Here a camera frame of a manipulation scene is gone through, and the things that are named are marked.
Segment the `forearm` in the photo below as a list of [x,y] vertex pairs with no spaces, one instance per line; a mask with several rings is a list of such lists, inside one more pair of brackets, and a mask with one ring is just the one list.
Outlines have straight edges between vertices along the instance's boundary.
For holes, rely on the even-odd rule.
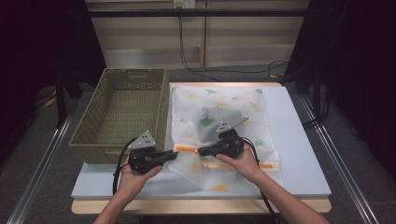
[[116,193],[94,223],[117,223],[127,204],[122,195]]
[[256,174],[250,181],[259,187],[289,223],[329,223],[321,214],[288,193],[264,172]]

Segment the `wicker basket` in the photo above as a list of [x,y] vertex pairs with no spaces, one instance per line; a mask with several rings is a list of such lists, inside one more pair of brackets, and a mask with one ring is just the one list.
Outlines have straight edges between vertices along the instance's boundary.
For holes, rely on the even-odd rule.
[[149,130],[163,151],[168,106],[164,69],[105,69],[69,145],[87,163],[117,163],[125,144]]

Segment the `human hand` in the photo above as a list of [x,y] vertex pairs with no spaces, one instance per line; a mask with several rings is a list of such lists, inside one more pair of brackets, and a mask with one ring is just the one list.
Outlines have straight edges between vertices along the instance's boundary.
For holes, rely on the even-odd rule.
[[130,203],[134,199],[134,197],[145,186],[146,181],[154,177],[163,169],[161,166],[156,166],[146,174],[141,175],[132,170],[130,165],[125,165],[128,163],[128,159],[129,158],[127,158],[122,165],[120,185],[116,192],[116,194],[121,196],[125,204]]
[[251,152],[250,147],[245,144],[242,153],[236,158],[230,158],[223,154],[218,154],[216,159],[230,164],[240,175],[244,176],[248,181],[255,183],[255,176],[262,173],[256,159]]

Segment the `metal rail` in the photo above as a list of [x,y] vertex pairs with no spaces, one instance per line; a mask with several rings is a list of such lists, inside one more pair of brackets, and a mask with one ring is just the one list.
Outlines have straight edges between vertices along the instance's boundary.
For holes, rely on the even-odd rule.
[[89,16],[111,17],[305,17],[323,16],[328,11],[308,9],[213,9],[213,8],[164,8],[164,9],[93,9],[89,11],[32,11],[33,14],[57,17]]
[[[306,112],[308,113],[308,116],[311,119],[314,119],[316,116],[314,113],[314,108],[311,102],[309,101],[309,99],[304,97],[302,98],[302,102],[306,109]],[[329,153],[330,158],[332,159],[332,163],[334,164],[335,169],[340,175],[346,187],[346,190],[349,193],[349,196],[351,197],[353,203],[355,204],[356,208],[361,214],[364,223],[366,224],[378,223],[378,220],[376,219],[370,204],[368,203],[366,197],[363,195],[358,184],[355,182],[354,178],[352,177],[352,174],[347,169],[346,164],[344,163],[340,153],[335,147],[334,142],[327,133],[327,130],[325,129],[324,125],[322,123],[318,123],[315,126],[315,128],[318,132],[318,135],[323,145],[326,147],[326,150]]]
[[55,157],[56,151],[59,145],[62,143],[64,134],[69,127],[71,117],[76,110],[76,104],[77,103],[74,102],[74,104],[72,105],[70,114],[66,118],[64,124],[60,128],[56,129],[49,143],[49,146],[47,147],[47,150],[44,153],[43,158],[41,159],[41,162],[38,164],[33,177],[29,181],[29,184],[27,185],[24,193],[22,194],[17,205],[12,211],[11,216],[7,221],[7,224],[20,224],[23,223],[23,221],[26,219],[26,216],[33,204],[33,201],[35,200],[35,196],[40,190],[41,184],[46,176],[46,173],[48,172],[48,169],[50,168],[53,158]]

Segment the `electrical cable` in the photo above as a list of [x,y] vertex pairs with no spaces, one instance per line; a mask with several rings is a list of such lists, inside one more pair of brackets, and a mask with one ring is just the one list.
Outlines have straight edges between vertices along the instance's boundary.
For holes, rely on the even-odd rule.
[[[201,70],[196,70],[196,69],[191,69],[189,67],[189,65],[187,64],[186,61],[186,56],[184,53],[184,42],[183,42],[183,21],[181,17],[178,17],[178,28],[179,28],[179,44],[180,44],[180,48],[179,48],[179,54],[180,54],[180,60],[181,63],[183,64],[183,66],[189,70],[190,72],[194,73],[197,76],[200,77],[207,77],[210,78],[212,80],[215,80],[217,82],[222,82],[221,80],[218,80],[214,77],[210,77],[204,74],[199,74],[199,73],[203,73],[203,72],[229,72],[229,73],[240,73],[240,74],[258,74],[258,73],[265,73],[268,72],[268,76],[263,80],[265,81],[266,79],[268,79],[270,77],[270,72],[272,69],[277,68],[281,65],[283,65],[284,63],[288,63],[289,61],[273,61],[270,62],[270,64],[268,64],[266,69],[263,70],[259,70],[259,71],[239,71],[239,70],[228,70],[228,69],[201,69]],[[271,65],[273,63],[280,63],[278,65],[275,65],[274,67],[271,67]]]
[[315,127],[319,123],[323,122],[328,117],[329,110],[330,110],[330,94],[328,91],[326,91],[326,97],[325,97],[324,104],[323,104],[321,112],[320,112],[320,117],[309,120],[307,122],[303,122],[304,129],[309,129],[309,128]]
[[[260,165],[259,157],[257,156],[257,151],[256,151],[256,148],[254,147],[254,144],[246,137],[241,137],[241,138],[246,144],[248,144],[250,146],[250,148],[253,152],[254,158],[256,159],[257,165]],[[264,201],[265,205],[267,206],[268,211],[270,212],[271,217],[273,218],[274,222],[276,224],[279,223],[278,217],[277,217],[274,209],[272,208],[271,204],[269,203],[267,197],[262,193],[261,190],[260,190],[260,194],[262,195],[262,200]]]
[[56,88],[54,88],[52,91],[50,91],[50,92],[48,92],[48,93],[46,93],[46,94],[44,94],[44,95],[38,97],[37,99],[35,99],[35,101],[37,102],[37,101],[39,101],[39,100],[41,100],[41,99],[43,99],[43,98],[49,96],[49,95],[52,94],[54,91],[56,91]]
[[116,168],[116,172],[113,174],[114,175],[114,179],[113,179],[113,195],[117,192],[117,186],[119,184],[119,177],[120,177],[120,173],[122,170],[122,167],[124,167],[125,165],[128,165],[129,163],[123,164],[121,166],[122,163],[122,158],[125,154],[125,150],[126,148],[128,148],[129,145],[131,145],[131,143],[136,140],[136,138],[133,138],[131,140],[128,141],[128,143],[122,148],[122,151],[120,153],[120,157],[119,157],[119,161],[117,162],[117,168]]
[[301,73],[305,72],[308,69],[309,69],[309,66],[302,66],[297,71],[294,71],[294,72],[288,74],[287,76],[283,76],[277,83],[279,83],[280,85],[283,85],[287,82],[293,81],[295,78],[297,78],[297,76],[299,76]]
[[57,94],[57,93],[55,92],[55,90],[53,90],[52,92],[49,92],[49,93],[47,93],[46,95],[43,95],[43,96],[37,98],[37,99],[35,100],[34,106],[43,105],[43,104],[45,104],[46,102],[49,102],[49,101],[55,99],[55,98],[57,97],[56,94]]

